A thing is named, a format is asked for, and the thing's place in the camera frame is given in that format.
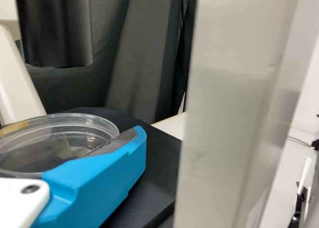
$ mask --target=white surface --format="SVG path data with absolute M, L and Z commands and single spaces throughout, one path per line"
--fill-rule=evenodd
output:
M 318 1 L 198 0 L 176 228 L 245 227 L 271 188 L 318 35 Z
M 1 125 L 46 115 L 9 31 L 0 24 Z
M 156 128 L 175 136 L 181 140 L 184 138 L 185 121 L 187 112 L 176 115 L 153 124 Z M 292 129 L 295 137 L 308 143 L 314 136 L 305 132 Z M 307 158 L 312 159 L 311 170 L 314 171 L 317 153 L 297 142 L 286 141 L 285 148 L 279 162 L 278 170 L 272 185 L 267 206 L 265 208 L 260 228 L 286 228 L 294 212 L 294 205 L 298 188 L 296 182 L 301 180 L 303 168 Z M 312 180 L 306 180 L 305 186 L 312 184 Z M 259 204 L 264 204 L 265 193 L 260 197 L 252 209 L 252 215 L 247 222 L 248 227 L 255 225 L 253 217 L 260 211 Z
M 5 25 L 10 30 L 14 40 L 20 39 L 15 0 L 0 0 L 0 5 L 0 24 Z
M 165 120 L 152 124 L 153 127 L 162 130 L 180 140 L 184 140 L 184 128 L 186 123 L 186 113 L 169 117 Z
M 34 193 L 23 194 L 29 185 L 40 188 Z M 0 227 L 27 228 L 49 201 L 49 186 L 38 179 L 0 178 Z
M 293 129 L 307 133 L 319 132 L 319 39 L 307 73 L 303 91 L 292 123 Z

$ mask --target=petri dish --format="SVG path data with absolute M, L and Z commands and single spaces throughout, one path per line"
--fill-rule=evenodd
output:
M 83 157 L 119 136 L 109 120 L 89 114 L 50 114 L 0 130 L 0 176 L 41 178 L 44 171 Z

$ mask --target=screw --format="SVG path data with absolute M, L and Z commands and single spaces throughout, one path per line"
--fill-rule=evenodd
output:
M 21 193 L 30 194 L 30 193 L 36 192 L 37 190 L 39 190 L 39 188 L 40 187 L 38 185 L 29 185 L 29 186 L 23 188 Z

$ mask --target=white plastic piece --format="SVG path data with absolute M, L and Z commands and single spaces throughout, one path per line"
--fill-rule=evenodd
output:
M 0 0 L 0 24 L 7 27 L 14 40 L 20 39 L 19 20 L 16 12 L 15 0 Z
M 46 115 L 9 31 L 0 24 L 0 123 Z
M 28 186 L 38 186 L 23 193 Z M 0 178 L 0 227 L 30 227 L 50 198 L 46 182 L 35 179 Z

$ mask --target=gray metal panel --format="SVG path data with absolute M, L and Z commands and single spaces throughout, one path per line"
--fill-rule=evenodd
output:
M 316 1 L 198 1 L 176 228 L 258 227 L 318 34 Z

